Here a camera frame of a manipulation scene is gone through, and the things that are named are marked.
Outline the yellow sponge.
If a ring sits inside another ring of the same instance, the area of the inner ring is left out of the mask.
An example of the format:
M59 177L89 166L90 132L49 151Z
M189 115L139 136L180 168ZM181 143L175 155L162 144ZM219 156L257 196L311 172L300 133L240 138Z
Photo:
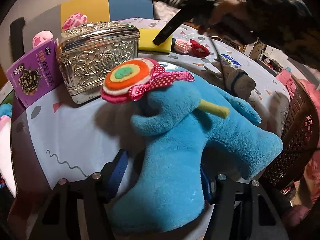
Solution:
M172 35L170 35L166 41L161 43L159 46L153 43L153 40L160 31L160 29L140 28L139 51L154 51L167 54L170 53L173 39Z

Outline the black rolled mat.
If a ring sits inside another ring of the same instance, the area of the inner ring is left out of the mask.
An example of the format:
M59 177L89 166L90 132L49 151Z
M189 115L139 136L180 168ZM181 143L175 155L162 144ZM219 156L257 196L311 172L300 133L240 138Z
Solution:
M12 60L15 62L24 55L23 28L25 18L19 17L10 24L10 48Z

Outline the patterned plastic tablecloth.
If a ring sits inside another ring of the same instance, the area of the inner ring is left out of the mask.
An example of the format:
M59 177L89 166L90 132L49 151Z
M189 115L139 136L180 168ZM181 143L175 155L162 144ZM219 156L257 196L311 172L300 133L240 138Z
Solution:
M285 86L259 64L218 41L211 41L187 25L174 38L197 40L210 50L205 59L176 53L146 52L168 66L181 66L217 85L213 61L226 54L255 80L249 103L262 118L261 127L281 135L290 96ZM129 123L133 106L108 105L94 99L82 105L73 102L64 85L37 100L28 109L14 102L12 121L1 132L1 153L12 156L12 184L17 197L9 212L8 224L17 239L27 239L37 212L60 178L82 180L112 161L120 148L136 155L143 139Z

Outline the grey yellow blue chair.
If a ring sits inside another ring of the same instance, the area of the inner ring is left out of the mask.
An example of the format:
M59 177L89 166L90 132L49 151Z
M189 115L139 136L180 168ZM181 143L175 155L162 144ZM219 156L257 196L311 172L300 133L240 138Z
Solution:
M51 31L54 37L62 32L62 25L74 13L88 16L88 22L117 21L128 18L153 19L153 3L150 0L71 0L57 5L33 20L23 28L23 44L29 50L33 37L43 31Z

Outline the blue Tempo tissue pack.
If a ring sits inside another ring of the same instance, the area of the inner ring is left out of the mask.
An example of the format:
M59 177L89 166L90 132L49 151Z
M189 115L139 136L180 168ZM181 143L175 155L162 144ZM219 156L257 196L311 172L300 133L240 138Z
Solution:
M227 62L228 64L230 64L234 68L241 67L241 64L238 61L236 61L233 57L231 57L230 55L220 54L220 56L225 62Z

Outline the ornate silver tissue box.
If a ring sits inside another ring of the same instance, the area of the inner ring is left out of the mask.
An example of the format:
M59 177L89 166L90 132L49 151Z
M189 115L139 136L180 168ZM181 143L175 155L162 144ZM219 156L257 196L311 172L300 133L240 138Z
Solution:
M105 76L138 56L139 37L138 28L121 22L85 23L63 31L56 57L73 102L99 97Z

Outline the red christmas sock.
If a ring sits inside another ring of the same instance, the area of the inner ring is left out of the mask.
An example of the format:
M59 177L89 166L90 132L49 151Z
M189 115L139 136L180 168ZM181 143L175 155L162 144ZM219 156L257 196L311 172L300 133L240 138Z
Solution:
M195 40L189 40L191 43L191 53L198 58L205 58L210 55L210 52L207 47L199 44Z

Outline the black haired doll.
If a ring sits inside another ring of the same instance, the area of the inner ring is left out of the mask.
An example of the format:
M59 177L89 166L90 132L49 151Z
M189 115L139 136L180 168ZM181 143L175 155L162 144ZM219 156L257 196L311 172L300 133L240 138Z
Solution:
M218 0L208 27L199 34L225 36L215 29L226 15L240 20L259 39L281 50L293 60L319 70L319 1L306 4L296 0Z

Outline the wicker rattan chair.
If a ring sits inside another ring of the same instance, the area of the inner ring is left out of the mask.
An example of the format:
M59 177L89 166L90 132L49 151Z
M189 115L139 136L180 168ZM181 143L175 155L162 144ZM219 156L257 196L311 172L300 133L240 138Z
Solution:
M273 185L278 191L300 179L319 141L316 105L303 83L296 77L293 80L296 91L281 136L284 148L259 178L259 182Z

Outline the large blue plush monster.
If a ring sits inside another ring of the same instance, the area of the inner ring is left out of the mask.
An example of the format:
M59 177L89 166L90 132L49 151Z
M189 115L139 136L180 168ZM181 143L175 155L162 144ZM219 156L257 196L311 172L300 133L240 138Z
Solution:
M166 70L147 57L131 59L107 74L101 97L134 102L134 131L145 141L136 184L110 210L121 232L167 232L204 210L201 158L205 148L229 155L242 178L256 176L283 150L276 134L245 100L178 67Z

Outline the pink towel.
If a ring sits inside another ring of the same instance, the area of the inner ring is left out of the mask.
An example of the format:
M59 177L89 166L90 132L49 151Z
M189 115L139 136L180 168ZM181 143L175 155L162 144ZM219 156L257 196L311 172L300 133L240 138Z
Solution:
M182 39L176 39L174 42L174 50L180 54L189 54L191 52L191 42Z

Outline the small blue bear pink dress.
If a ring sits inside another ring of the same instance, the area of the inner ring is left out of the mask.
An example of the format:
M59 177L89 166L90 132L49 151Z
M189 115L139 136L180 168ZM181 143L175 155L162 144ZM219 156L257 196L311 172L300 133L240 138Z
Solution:
M12 117L12 104L4 103L1 105L1 133L3 131L9 132Z

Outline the purple snack box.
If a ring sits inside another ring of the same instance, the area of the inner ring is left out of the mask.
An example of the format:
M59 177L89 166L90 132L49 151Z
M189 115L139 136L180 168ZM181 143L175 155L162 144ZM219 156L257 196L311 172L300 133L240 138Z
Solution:
M25 108L63 83L53 40L36 46L6 72L15 94Z

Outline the pink spotted plush toy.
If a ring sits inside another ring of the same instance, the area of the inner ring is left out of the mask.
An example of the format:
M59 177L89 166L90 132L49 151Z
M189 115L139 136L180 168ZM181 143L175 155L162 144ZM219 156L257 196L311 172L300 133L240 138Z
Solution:
M65 22L62 25L62 31L67 31L69 29L72 29L74 27L78 27L80 25L86 24L87 23L87 15L84 15L80 12L76 14L72 14L65 20ZM54 35L51 31L48 30L43 30L37 34L32 39L32 46L33 48L41 45L42 43L48 41L48 40L53 40Z

